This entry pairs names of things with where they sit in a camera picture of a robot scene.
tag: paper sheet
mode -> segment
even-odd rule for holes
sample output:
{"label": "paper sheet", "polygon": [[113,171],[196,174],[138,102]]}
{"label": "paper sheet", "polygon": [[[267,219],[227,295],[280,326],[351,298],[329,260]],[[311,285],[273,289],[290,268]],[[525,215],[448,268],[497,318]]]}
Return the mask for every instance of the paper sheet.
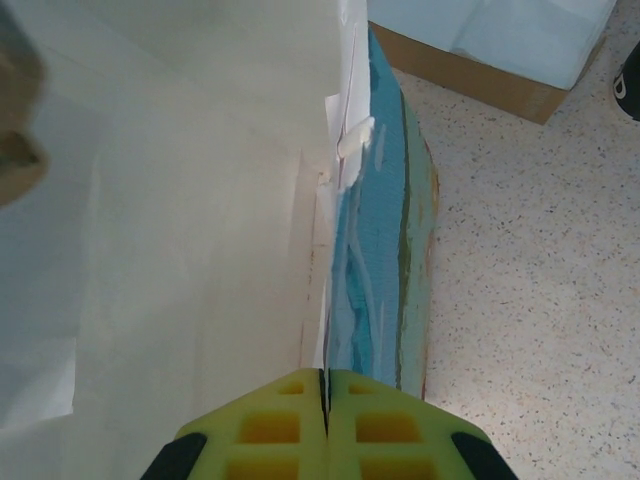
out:
{"label": "paper sheet", "polygon": [[573,87],[615,0],[369,0],[378,25],[558,88]]}
{"label": "paper sheet", "polygon": [[73,412],[75,338],[17,341],[3,348],[1,428],[24,427]]}
{"label": "paper sheet", "polygon": [[[71,232],[32,235],[36,193],[16,204],[46,248],[15,311],[70,322],[76,374],[72,415],[0,429],[0,478],[138,478],[182,424],[299,365],[293,202],[301,154],[330,159],[337,5],[8,3],[51,69],[38,205]],[[34,280],[63,260],[77,276]]]}

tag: speckled floor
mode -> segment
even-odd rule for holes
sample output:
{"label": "speckled floor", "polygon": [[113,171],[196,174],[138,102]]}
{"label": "speckled floor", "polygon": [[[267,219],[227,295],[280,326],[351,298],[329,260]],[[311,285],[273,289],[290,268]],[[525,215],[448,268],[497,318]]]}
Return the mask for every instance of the speckled floor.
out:
{"label": "speckled floor", "polygon": [[522,479],[640,478],[640,125],[607,97],[640,4],[608,34],[545,127],[398,74],[441,179],[428,399]]}

